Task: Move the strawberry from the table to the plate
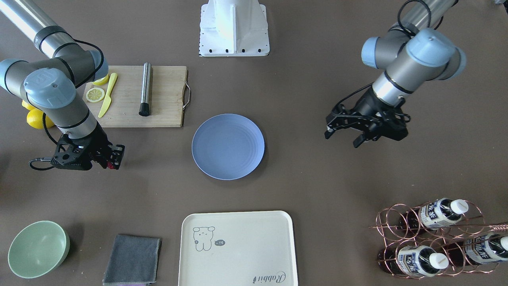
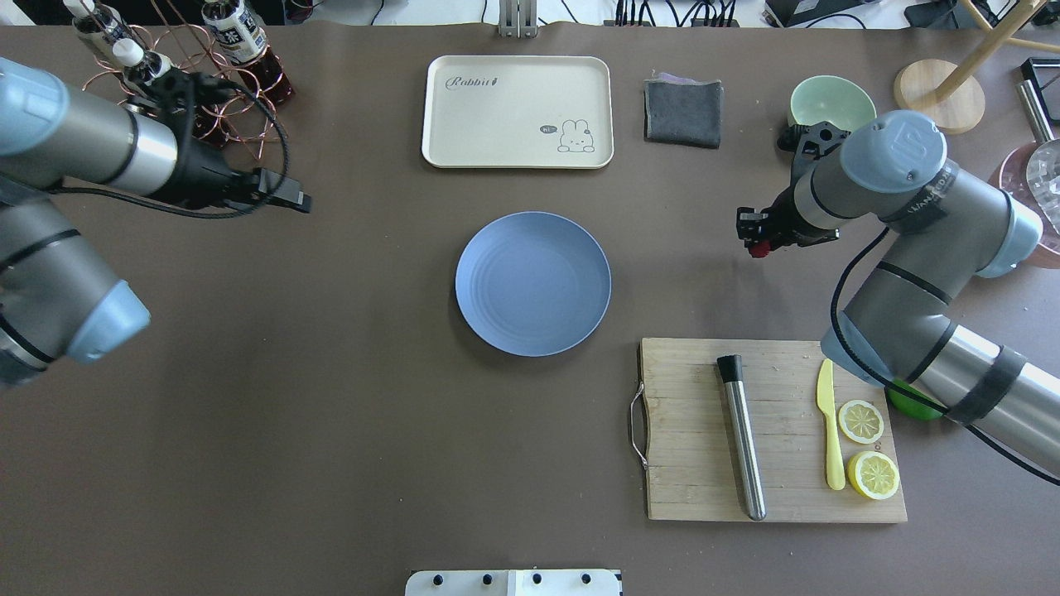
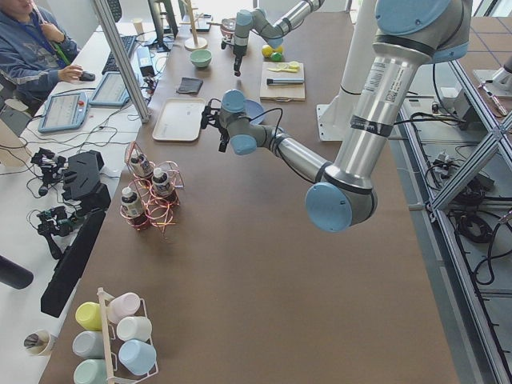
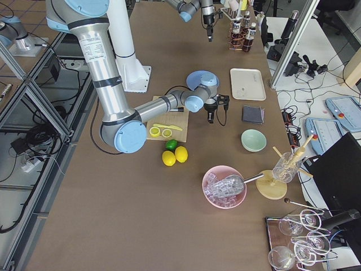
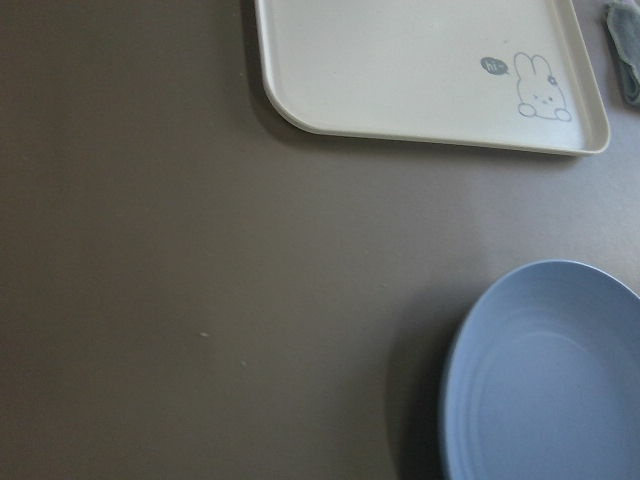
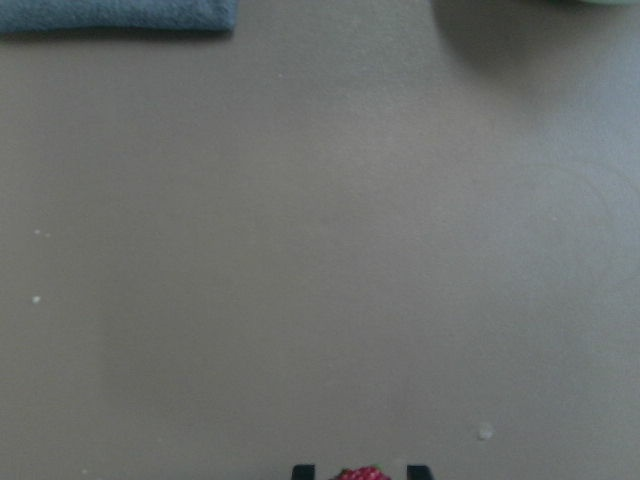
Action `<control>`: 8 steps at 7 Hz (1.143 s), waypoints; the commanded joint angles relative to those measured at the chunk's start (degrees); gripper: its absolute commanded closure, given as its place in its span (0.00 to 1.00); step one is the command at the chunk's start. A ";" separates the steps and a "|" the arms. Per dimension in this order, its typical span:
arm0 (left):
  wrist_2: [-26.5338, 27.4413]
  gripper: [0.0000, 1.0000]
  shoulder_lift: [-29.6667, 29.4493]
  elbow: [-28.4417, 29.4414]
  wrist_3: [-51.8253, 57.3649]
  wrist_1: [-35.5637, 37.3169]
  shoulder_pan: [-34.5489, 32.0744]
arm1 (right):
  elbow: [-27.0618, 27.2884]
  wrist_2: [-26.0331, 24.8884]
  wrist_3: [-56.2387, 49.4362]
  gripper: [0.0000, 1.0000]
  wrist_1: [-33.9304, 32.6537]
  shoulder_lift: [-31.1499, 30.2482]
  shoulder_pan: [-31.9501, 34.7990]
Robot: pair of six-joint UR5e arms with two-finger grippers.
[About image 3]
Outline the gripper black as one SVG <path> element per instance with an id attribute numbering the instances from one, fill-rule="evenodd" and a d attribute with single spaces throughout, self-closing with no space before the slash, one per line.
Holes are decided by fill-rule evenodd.
<path id="1" fill-rule="evenodd" d="M 220 109 L 221 108 L 220 107 L 218 107 L 218 108 L 212 107 L 213 101 L 214 101 L 213 99 L 209 100 L 202 111 L 202 116 L 201 116 L 201 121 L 200 121 L 200 129 L 204 130 L 208 126 L 217 128 L 221 135 L 220 140 L 219 140 L 218 151 L 225 152 L 227 149 L 227 145 L 229 143 L 230 136 L 229 136 L 228 130 L 225 127 L 223 127 L 220 123 Z"/>
<path id="2" fill-rule="evenodd" d="M 246 46 L 233 45 L 233 54 L 235 56 L 234 75 L 239 76 L 239 73 L 242 72 L 242 58 L 246 55 Z"/>

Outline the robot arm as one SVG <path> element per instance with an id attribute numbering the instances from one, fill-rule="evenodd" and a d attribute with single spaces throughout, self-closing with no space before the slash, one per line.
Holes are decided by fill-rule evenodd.
<path id="1" fill-rule="evenodd" d="M 238 155 L 265 147 L 310 180 L 305 205 L 316 227 L 342 231 L 374 213 L 370 179 L 420 66 L 463 57 L 469 45 L 469 1 L 379 1 L 374 8 L 374 62 L 349 129 L 333 162 L 290 137 L 280 126 L 255 125 L 239 90 L 224 93 L 220 107 L 206 106 L 201 127 L 218 129 L 219 148 Z"/>
<path id="2" fill-rule="evenodd" d="M 323 0 L 300 1 L 274 23 L 269 22 L 265 11 L 260 8 L 237 12 L 233 37 L 234 75 L 241 75 L 242 59 L 246 55 L 251 31 L 270 47 L 278 48 L 283 43 L 283 38 L 297 28 L 309 14 L 320 9 L 323 3 Z"/>

